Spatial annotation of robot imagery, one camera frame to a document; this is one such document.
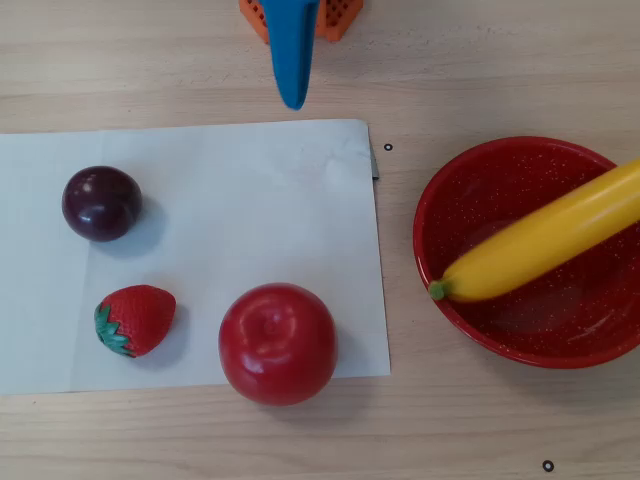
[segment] paper sheet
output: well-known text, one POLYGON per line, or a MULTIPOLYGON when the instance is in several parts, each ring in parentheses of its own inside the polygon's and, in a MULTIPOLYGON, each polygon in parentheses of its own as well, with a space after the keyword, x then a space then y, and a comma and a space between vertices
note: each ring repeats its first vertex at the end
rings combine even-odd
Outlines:
POLYGON ((0 393, 225 383, 222 317, 270 282, 327 304, 336 376, 389 373, 366 124, 4 135, 0 169, 0 301, 12 339, 0 350, 0 393), (60 209, 66 181, 96 164, 126 171, 145 195, 139 223, 106 244, 75 235, 60 209), (93 311, 141 283, 172 292, 178 311, 163 343, 130 359, 98 342, 93 311))

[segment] banana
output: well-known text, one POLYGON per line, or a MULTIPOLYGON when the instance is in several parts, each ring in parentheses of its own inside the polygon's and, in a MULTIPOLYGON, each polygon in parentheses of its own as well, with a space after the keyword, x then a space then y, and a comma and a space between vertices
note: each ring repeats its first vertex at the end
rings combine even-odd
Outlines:
POLYGON ((496 233, 431 282, 435 300, 508 293, 640 220, 640 159, 610 170, 496 233))

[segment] blue handle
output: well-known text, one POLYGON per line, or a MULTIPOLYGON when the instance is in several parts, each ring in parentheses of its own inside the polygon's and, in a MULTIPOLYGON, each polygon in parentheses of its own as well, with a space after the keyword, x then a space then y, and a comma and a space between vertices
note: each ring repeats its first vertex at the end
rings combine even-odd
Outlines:
POLYGON ((261 0, 280 96, 294 110, 309 89, 319 0, 261 0))

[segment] orange object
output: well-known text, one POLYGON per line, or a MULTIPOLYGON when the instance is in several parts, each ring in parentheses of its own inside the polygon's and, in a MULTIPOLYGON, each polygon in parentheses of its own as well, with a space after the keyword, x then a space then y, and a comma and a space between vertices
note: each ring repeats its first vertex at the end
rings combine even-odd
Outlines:
MULTIPOLYGON (((264 10, 258 0, 238 0, 240 11, 265 43, 269 43, 269 31, 264 10)), ((362 10, 364 0, 321 0, 316 22, 316 37, 326 37, 330 42, 339 41, 362 10)))

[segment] wood grain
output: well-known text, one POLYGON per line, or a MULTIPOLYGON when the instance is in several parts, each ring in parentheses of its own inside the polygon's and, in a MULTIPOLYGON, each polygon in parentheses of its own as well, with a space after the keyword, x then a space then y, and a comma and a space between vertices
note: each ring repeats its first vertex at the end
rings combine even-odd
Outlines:
POLYGON ((637 0, 367 0, 318 42, 295 113, 233 0, 0 0, 2 132, 369 122, 393 370, 284 410, 228 387, 3 397, 0 478, 638 478, 640 354, 559 372, 484 351, 427 298, 411 225, 437 169, 485 140, 637 156, 639 16, 637 0))

